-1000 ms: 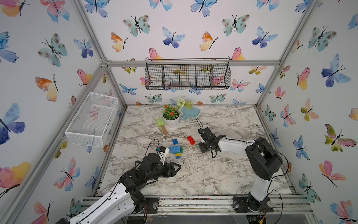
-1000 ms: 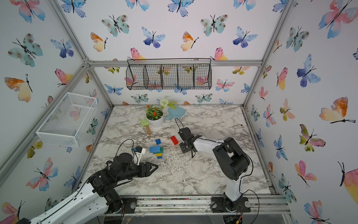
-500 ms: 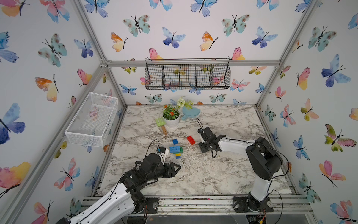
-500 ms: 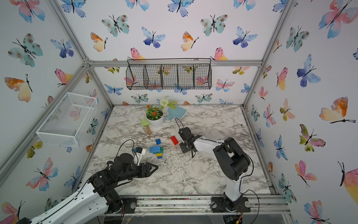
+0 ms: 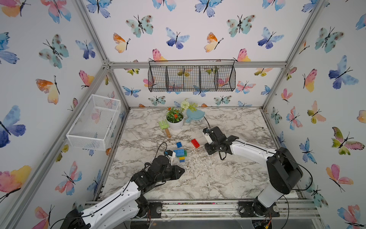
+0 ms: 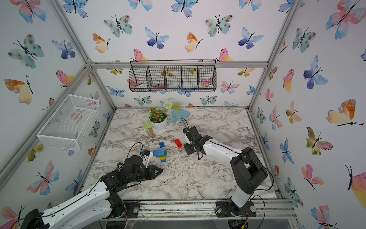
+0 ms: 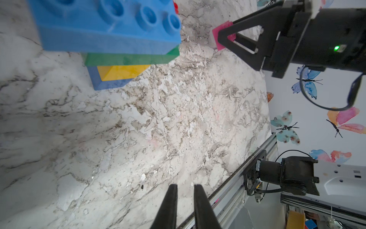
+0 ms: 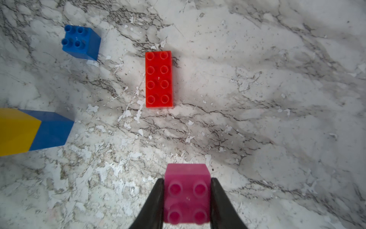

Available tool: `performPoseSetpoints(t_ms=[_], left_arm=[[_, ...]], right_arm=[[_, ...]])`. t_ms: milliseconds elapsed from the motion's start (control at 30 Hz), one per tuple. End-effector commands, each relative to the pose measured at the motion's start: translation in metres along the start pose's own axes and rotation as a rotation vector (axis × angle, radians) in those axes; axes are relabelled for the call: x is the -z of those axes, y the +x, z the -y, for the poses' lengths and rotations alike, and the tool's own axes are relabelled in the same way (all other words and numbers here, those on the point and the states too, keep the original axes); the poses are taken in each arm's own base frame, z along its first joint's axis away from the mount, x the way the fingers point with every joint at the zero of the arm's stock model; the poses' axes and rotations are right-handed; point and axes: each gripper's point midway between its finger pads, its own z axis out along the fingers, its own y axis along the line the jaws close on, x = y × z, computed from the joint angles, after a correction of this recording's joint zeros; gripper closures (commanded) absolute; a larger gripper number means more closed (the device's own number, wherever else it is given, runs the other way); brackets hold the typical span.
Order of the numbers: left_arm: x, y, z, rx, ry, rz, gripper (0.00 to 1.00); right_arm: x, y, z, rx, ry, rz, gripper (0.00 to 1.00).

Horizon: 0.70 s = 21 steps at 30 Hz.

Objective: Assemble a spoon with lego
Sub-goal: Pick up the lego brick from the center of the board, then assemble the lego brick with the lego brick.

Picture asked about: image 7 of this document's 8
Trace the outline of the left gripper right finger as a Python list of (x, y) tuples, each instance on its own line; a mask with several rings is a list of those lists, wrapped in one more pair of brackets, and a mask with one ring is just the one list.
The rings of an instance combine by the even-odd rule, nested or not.
[(202, 185), (194, 185), (194, 218), (197, 229), (221, 229)]

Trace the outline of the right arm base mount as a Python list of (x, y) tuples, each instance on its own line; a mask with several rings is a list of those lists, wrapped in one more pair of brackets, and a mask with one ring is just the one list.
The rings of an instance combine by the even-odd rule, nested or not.
[(259, 178), (259, 165), (261, 161), (266, 160), (267, 151), (261, 150), (253, 154), (247, 161), (243, 171), (244, 187), (248, 196), (255, 193), (256, 187), (261, 183)]

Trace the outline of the light blue long lego brick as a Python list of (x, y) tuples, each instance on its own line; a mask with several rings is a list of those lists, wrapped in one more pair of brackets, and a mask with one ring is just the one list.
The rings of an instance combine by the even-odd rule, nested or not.
[(167, 54), (181, 43), (172, 1), (28, 1), (47, 51)]

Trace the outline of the blue small lego brick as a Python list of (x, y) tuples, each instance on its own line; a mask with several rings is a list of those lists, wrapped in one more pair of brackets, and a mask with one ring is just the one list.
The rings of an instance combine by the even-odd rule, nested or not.
[(125, 79), (125, 80), (114, 80), (114, 81), (102, 81), (101, 77), (98, 73), (97, 66), (88, 66), (87, 67), (93, 88), (95, 91), (107, 90), (113, 88), (121, 88), (127, 85), (133, 79)]

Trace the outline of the green long lego brick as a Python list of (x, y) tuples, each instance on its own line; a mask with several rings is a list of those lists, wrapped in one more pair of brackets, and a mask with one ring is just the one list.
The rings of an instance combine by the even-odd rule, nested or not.
[(81, 53), (85, 66), (162, 65), (180, 55), (179, 46), (167, 54)]

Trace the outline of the yellow small lego brick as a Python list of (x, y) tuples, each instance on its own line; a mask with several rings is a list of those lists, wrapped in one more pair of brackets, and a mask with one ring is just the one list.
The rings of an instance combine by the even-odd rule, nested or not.
[(143, 73), (150, 65), (97, 66), (102, 81), (133, 79)]

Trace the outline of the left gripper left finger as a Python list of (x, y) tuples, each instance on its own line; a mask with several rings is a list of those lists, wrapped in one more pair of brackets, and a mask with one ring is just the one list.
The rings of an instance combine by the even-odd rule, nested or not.
[(177, 217), (178, 186), (171, 184), (151, 225), (151, 229), (175, 229)]

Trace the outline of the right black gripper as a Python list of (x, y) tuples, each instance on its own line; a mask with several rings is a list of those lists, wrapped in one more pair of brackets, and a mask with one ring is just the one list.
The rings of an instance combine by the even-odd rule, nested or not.
[[(282, 71), (278, 34), (286, 27), (284, 1), (217, 27), (217, 47), (228, 49), (256, 71)], [(260, 26), (257, 40), (241, 31)], [(366, 72), (366, 10), (324, 8), (311, 19), (292, 61), (311, 79), (326, 69)]]

